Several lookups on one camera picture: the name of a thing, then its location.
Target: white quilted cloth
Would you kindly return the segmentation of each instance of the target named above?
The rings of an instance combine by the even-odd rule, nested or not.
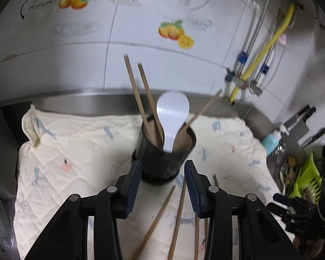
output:
[[[139,115],[81,117],[35,110],[24,115],[22,127],[29,142],[19,152],[18,192],[14,229],[23,260],[40,232],[70,194],[95,195],[114,184],[131,166],[141,118]],[[266,167],[266,152],[239,118],[201,116],[193,123],[197,144],[189,156],[199,171],[230,194],[252,192],[266,204],[279,192]],[[163,186],[141,182],[133,212],[118,220],[123,259],[131,259],[172,185],[177,185],[155,232],[140,255],[164,260],[175,224],[183,168]],[[88,225],[88,259],[94,259],[93,219]],[[200,220],[199,259],[203,259],[204,221]],[[233,237],[234,253],[238,244]],[[194,258],[194,213],[185,197],[174,260]]]

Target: soap bottle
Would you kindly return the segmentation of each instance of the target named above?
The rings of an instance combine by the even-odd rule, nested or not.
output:
[[[279,126],[279,130],[274,130],[271,134],[268,134],[266,138],[262,141],[262,145],[266,149],[266,156],[270,155],[279,144],[279,140],[282,138],[281,133],[285,133],[289,135],[288,130],[285,128],[283,124]]]

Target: black utensil container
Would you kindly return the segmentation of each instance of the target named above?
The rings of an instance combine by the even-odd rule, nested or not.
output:
[[[148,124],[152,127],[154,135],[158,135],[155,130],[153,116],[147,118]],[[178,134],[172,153],[166,153],[162,148],[152,144],[147,138],[144,125],[136,150],[132,155],[132,160],[138,160],[142,165],[142,180],[150,184],[164,184],[173,180],[179,173],[180,167],[193,150],[196,144],[196,135],[189,127],[185,134]]]

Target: black knife handle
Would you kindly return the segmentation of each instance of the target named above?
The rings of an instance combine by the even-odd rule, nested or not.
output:
[[[319,139],[321,136],[323,136],[325,134],[325,127],[323,130],[321,130],[318,134],[316,134],[315,136],[313,136],[313,140],[317,140]]]
[[[307,114],[302,118],[302,120],[306,123],[307,119],[310,118],[312,116],[313,113],[316,112],[316,108],[312,107]]]
[[[309,111],[310,110],[310,107],[309,105],[306,105],[303,109],[301,109],[298,114],[297,114],[297,117],[300,117],[301,115],[303,115],[305,112]]]

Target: yellow gas pipe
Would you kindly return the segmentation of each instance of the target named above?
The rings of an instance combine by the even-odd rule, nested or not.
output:
[[[290,20],[293,17],[295,6],[290,4],[288,12],[283,20],[282,26],[274,33],[273,37],[268,41],[266,46],[261,50],[257,58],[252,62],[252,64],[248,67],[248,69],[243,73],[241,80],[247,81],[253,70],[260,64],[262,58],[265,56],[265,54],[269,51],[269,49],[272,47],[272,45],[278,40],[279,36],[281,36],[285,30],[288,28],[288,25],[290,24]],[[231,103],[234,102],[235,97],[239,91],[238,87],[235,87],[229,97]]]

